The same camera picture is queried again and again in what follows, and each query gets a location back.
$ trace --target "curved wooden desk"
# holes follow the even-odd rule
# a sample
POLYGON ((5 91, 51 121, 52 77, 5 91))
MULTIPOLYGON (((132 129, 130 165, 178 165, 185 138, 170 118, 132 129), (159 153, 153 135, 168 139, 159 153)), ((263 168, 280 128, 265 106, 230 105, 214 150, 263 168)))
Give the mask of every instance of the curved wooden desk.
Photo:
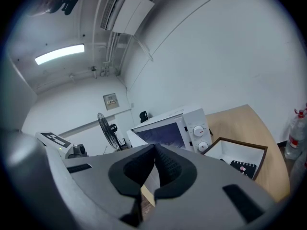
MULTIPOLYGON (((267 146, 267 154, 256 183, 276 202, 290 193, 290 182, 283 156, 268 128, 249 105, 206 115, 213 133, 212 142, 219 137, 267 146)), ((145 186, 142 193, 154 205, 154 197, 145 186)))

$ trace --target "black card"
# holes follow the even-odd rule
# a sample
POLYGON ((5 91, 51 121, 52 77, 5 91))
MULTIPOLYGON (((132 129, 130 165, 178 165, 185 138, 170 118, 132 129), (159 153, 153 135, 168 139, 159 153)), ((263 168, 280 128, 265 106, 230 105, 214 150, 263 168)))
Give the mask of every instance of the black card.
POLYGON ((243 163, 235 160, 232 160, 230 165, 240 171, 242 174, 248 176, 250 179, 253 179, 257 167, 255 164, 252 163, 243 163))

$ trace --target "fluorescent light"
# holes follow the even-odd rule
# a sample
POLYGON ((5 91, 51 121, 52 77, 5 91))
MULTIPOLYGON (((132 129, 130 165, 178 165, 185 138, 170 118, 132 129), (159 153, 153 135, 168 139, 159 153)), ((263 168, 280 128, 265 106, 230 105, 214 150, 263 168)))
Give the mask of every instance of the fluorescent light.
POLYGON ((79 44, 79 45, 74 45, 74 46, 70 46, 66 48, 61 48, 61 49, 52 51, 50 53, 44 54, 42 56, 35 58, 35 61, 37 62, 38 65, 40 65, 52 59, 56 59, 56 58, 71 55, 71 54, 82 53, 82 52, 84 52, 84 45, 79 44))

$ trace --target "electric fan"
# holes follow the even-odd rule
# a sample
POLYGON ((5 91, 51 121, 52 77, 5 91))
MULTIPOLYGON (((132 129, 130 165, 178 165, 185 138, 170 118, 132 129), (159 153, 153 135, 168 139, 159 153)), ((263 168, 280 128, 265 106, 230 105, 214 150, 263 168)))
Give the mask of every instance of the electric fan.
POLYGON ((101 113, 97 114, 97 118, 98 118, 100 127, 101 127, 106 139, 110 143, 110 145, 114 149, 116 149, 118 147, 119 150, 122 150, 121 144, 120 144, 119 140, 117 139, 117 136, 116 136, 116 133, 115 133, 117 131, 117 126, 115 124, 109 125, 106 118, 101 113))

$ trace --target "microwave control panel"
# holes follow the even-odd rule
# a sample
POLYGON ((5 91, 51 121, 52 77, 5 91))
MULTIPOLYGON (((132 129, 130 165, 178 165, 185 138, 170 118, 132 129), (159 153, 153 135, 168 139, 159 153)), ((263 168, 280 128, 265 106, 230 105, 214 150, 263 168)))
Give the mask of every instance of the microwave control panel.
POLYGON ((202 109, 183 113, 189 136, 194 148, 194 152, 201 153, 211 144, 211 135, 205 113, 202 109))

